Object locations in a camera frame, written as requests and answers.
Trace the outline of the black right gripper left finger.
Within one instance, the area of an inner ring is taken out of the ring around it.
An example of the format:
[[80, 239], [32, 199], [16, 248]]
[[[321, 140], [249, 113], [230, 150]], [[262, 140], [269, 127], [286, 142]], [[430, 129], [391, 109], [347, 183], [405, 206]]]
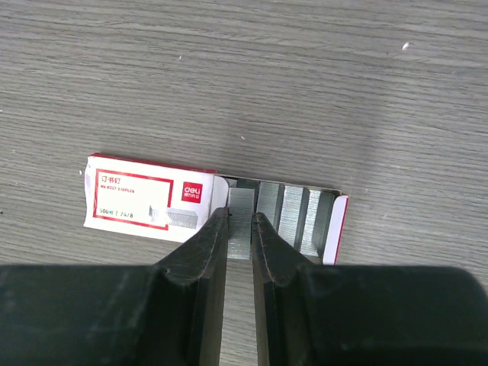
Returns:
[[3, 365], [216, 365], [227, 209], [153, 265], [4, 265]]

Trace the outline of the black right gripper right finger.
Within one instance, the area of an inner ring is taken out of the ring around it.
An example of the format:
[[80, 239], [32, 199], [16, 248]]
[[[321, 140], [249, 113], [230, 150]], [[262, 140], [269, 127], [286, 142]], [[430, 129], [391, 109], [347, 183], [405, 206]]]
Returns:
[[487, 295], [453, 267], [316, 265], [252, 220], [260, 365], [485, 365]]

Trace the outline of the silver staple strip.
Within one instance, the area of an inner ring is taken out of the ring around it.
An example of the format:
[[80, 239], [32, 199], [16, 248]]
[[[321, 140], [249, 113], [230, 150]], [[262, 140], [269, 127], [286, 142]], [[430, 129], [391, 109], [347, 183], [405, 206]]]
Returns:
[[255, 191], [248, 188], [231, 188], [229, 195], [228, 257], [250, 259], [252, 216]]

